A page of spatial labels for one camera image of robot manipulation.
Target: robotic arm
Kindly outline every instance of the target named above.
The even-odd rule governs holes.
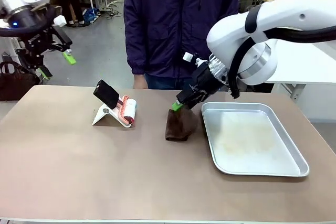
[[[277,55],[266,41],[299,43],[336,40],[336,7],[331,0],[276,0],[217,22],[207,36],[209,62],[193,59],[195,86],[177,95],[190,109],[222,86],[239,97],[237,78],[247,85],[267,81],[277,68]]]
[[[71,54],[72,41],[60,29],[65,19],[56,18],[55,9],[49,0],[0,0],[2,17],[8,28],[0,28],[0,37],[18,37],[16,53],[23,65],[30,69],[40,68],[47,76],[51,73],[44,66],[42,53],[55,49]],[[53,40],[53,35],[60,40]]]

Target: aluminum baking tray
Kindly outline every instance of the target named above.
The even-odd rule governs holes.
[[[209,102],[202,115],[216,167],[235,175],[304,177],[309,166],[273,110]]]

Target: person's hand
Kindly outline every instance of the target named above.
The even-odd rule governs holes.
[[[143,74],[134,75],[134,89],[148,89],[148,85]]]

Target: black cable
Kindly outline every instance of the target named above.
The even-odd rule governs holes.
[[[236,51],[235,56],[232,59],[232,63],[230,66],[230,70],[228,73],[228,83],[231,89],[231,95],[234,99],[237,99],[240,95],[238,85],[237,85],[237,76],[240,64],[245,57],[247,51],[254,46],[256,43],[253,41],[251,37],[243,42],[243,44]]]
[[[273,28],[264,31],[269,39],[281,39],[296,43],[318,43],[336,40],[336,26],[311,31]]]
[[[37,34],[40,31],[48,28],[54,22],[54,18],[56,16],[55,8],[48,5],[47,6],[47,13],[45,15],[45,19],[42,21],[41,24],[32,27],[24,27],[24,28],[0,28],[0,37],[22,37],[31,34]]]
[[[113,17],[122,17],[122,13],[120,13],[117,10],[113,10],[111,12],[108,12],[107,15],[101,15],[101,17],[106,18],[106,19],[112,19]]]

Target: brown towel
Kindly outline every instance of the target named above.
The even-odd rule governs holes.
[[[178,111],[169,110],[166,126],[166,140],[187,141],[198,125],[198,118],[192,110],[185,107]]]

